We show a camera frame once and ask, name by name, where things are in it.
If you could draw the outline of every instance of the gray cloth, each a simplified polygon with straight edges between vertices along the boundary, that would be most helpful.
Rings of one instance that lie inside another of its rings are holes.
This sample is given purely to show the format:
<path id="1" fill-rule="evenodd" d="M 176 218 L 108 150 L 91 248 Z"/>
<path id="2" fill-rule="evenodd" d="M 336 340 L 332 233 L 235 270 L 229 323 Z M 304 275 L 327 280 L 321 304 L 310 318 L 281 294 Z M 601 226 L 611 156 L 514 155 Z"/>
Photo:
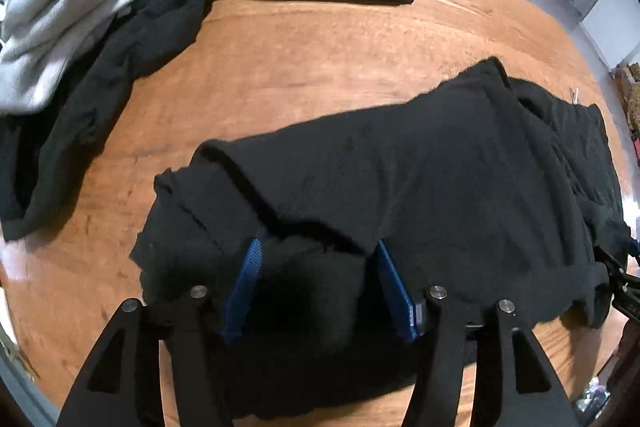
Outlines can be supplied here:
<path id="1" fill-rule="evenodd" d="M 42 110 L 60 77 L 133 0 L 9 0 L 2 24 L 0 114 Z"/>

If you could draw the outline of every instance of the black garment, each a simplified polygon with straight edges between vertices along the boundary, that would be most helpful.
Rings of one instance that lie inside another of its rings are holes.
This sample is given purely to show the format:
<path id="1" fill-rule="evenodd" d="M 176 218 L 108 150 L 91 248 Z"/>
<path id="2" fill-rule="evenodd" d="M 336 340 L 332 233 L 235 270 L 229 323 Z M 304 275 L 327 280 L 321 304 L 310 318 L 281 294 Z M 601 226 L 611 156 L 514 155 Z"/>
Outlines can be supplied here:
<path id="1" fill-rule="evenodd" d="M 131 253 L 149 303 L 207 284 L 221 309 L 261 238 L 252 308 L 223 362 L 235 415 L 283 413 L 291 393 L 303 410 L 375 396 L 411 374 L 369 273 L 380 239 L 414 300 L 435 284 L 483 311 L 507 298 L 531 326 L 575 301 L 601 325 L 594 247 L 623 265 L 633 250 L 598 108 L 510 79 L 497 59 L 407 103 L 204 142 L 154 187 Z M 326 367 L 342 395 L 313 383 Z"/>
<path id="2" fill-rule="evenodd" d="M 14 219 L 21 221 L 30 206 L 34 190 L 37 193 L 43 190 L 42 181 L 41 186 L 36 188 L 41 172 L 44 180 L 48 173 L 49 178 L 53 174 L 54 181 L 57 181 L 51 185 L 54 192 L 47 196 L 49 201 L 55 201 L 56 204 L 43 206 L 37 213 L 38 221 L 43 225 L 56 218 L 70 194 L 79 188 L 79 181 L 102 144 L 91 140 L 79 143 L 73 150 L 73 156 L 60 164 L 59 171 L 53 172 L 50 170 L 52 160 L 63 147 L 60 144 L 60 128 L 57 128 L 56 134 L 52 134 L 52 131 L 59 115 L 72 110 L 71 107 L 65 107 L 69 97 L 82 83 L 110 37 L 149 2 L 151 0 L 133 1 L 126 15 L 111 22 L 104 37 L 65 71 L 52 100 L 42 111 L 30 115 L 0 116 L 0 220 L 5 227 Z M 9 240 L 6 230 L 4 233 L 5 239 Z"/>
<path id="3" fill-rule="evenodd" d="M 153 0 L 115 32 L 90 71 L 55 115 L 55 123 L 38 154 L 36 179 L 25 186 L 10 168 L 2 171 L 3 201 L 19 200 L 2 210 L 5 240 L 24 237 L 49 223 L 68 200 L 86 168 L 85 158 L 98 153 L 129 100 L 140 76 L 161 68 L 195 41 L 213 0 Z M 407 4 L 413 0 L 336 0 Z M 16 132 L 4 131 L 1 149 L 15 146 Z"/>

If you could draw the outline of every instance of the floor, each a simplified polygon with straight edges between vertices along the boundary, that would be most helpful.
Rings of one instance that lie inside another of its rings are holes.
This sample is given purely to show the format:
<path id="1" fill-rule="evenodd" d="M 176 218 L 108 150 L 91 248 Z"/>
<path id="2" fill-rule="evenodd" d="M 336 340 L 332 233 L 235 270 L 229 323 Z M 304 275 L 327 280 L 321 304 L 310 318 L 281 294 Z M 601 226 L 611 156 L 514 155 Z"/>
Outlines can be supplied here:
<path id="1" fill-rule="evenodd" d="M 638 207 L 638 201 L 640 201 L 640 168 L 638 168 L 634 147 L 628 135 L 626 116 L 622 111 L 616 87 L 609 75 L 609 70 L 600 60 L 597 51 L 580 27 L 579 23 L 582 20 L 580 12 L 578 12 L 568 0 L 531 0 L 530 2 L 547 12 L 560 23 L 580 51 L 582 58 L 591 70 L 591 74 L 602 90 L 604 99 L 620 134 L 628 171 L 633 173 L 632 186 L 634 197 L 633 200 L 623 201 L 623 206 L 625 210 L 625 220 L 629 227 L 631 227 L 632 234 L 636 237 L 638 226 L 640 225 L 640 209 Z"/>

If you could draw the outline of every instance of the metal bolt head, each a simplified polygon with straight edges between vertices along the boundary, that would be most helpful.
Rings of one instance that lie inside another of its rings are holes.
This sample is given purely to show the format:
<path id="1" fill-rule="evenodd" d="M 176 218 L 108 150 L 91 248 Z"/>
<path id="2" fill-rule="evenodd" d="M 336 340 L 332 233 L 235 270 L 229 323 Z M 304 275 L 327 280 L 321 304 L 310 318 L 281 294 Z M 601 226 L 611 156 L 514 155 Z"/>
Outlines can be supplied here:
<path id="1" fill-rule="evenodd" d="M 429 295 L 434 299 L 444 299 L 447 296 L 447 290 L 444 286 L 432 286 L 429 288 Z"/>
<path id="2" fill-rule="evenodd" d="M 127 299 L 122 303 L 122 311 L 130 313 L 138 307 L 137 299 Z"/>
<path id="3" fill-rule="evenodd" d="M 498 302 L 498 308 L 500 308 L 505 313 L 513 313 L 514 311 L 516 311 L 516 305 L 509 299 L 502 299 L 500 302 Z"/>
<path id="4" fill-rule="evenodd" d="M 202 284 L 198 284 L 197 286 L 194 286 L 193 288 L 191 288 L 191 291 L 189 292 L 189 295 L 191 295 L 191 297 L 193 297 L 194 299 L 202 299 L 206 294 L 207 294 L 207 287 L 203 286 Z"/>

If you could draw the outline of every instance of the wooden tabletop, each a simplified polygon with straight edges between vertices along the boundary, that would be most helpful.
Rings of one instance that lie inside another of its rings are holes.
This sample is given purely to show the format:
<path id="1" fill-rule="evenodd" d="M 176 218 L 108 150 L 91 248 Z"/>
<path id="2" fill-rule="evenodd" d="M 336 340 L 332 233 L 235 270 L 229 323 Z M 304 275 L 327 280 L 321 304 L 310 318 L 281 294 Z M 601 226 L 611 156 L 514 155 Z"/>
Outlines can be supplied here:
<path id="1" fill-rule="evenodd" d="M 111 314 L 122 300 L 140 295 L 139 270 L 129 253 L 154 201 L 154 176 L 187 165 L 203 140 L 402 102 L 490 55 L 511 76 L 565 100 L 579 87 L 581 103 L 600 107 L 623 196 L 629 197 L 630 173 L 600 88 L 558 22 L 526 0 L 415 0 L 400 7 L 216 1 L 197 42 L 135 83 L 75 208 L 55 227 L 0 246 L 0 280 L 36 383 L 62 405 Z M 594 331 L 568 312 L 536 327 L 569 395 L 606 361 L 623 323 L 612 312 Z M 161 362 L 167 424 L 177 425 L 164 352 Z M 471 366 L 459 425 L 468 424 L 473 387 Z M 399 426 L 410 393 L 274 424 Z M 249 417 L 236 425 L 258 423 Z"/>

